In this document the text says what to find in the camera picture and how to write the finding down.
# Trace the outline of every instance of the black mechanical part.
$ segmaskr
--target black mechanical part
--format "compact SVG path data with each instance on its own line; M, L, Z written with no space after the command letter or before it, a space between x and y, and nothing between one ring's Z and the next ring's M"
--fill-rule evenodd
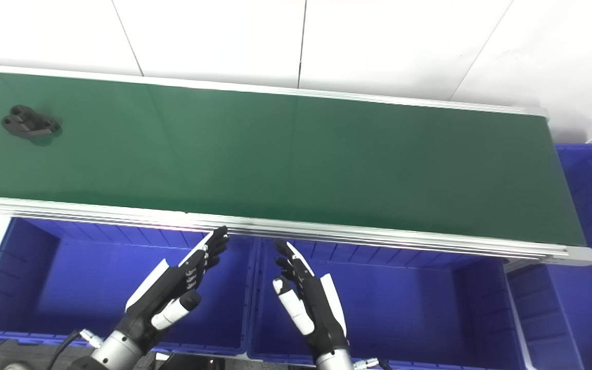
M6 131L20 138L30 140L56 133L61 128L56 119L41 115L25 105L15 105L10 108L9 113L2 119L2 126Z
M209 356L172 354L158 370L225 370L225 360Z

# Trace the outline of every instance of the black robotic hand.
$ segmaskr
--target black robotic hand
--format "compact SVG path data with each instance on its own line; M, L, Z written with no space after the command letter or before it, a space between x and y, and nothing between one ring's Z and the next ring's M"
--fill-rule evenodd
M330 274L320 278L305 258L289 242L275 241L276 258L282 276L273 279L273 288L296 327L305 336L319 369L353 369L346 339L346 323L339 297ZM296 285L296 291L289 281Z
M204 237L177 266L162 260L127 301L115 330L91 356L76 360L69 370L129 370L163 337L167 328L200 303L195 289L205 272L226 250L228 229Z

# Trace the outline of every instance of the blue plastic bin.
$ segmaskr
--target blue plastic bin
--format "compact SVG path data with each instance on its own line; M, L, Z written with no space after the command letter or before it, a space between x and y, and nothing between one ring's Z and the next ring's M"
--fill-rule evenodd
M292 241L318 276L331 273L355 358L394 368L523 368L500 258ZM312 364L273 291L270 239L260 248L249 358Z
M14 218L0 247L0 339L58 344L75 329L106 337L162 258L176 265L199 232ZM157 347L232 356L247 347L255 239L235 236L207 272L202 303Z
M557 145L592 247L592 144ZM536 265L508 276L531 360L538 370L592 370L592 266Z

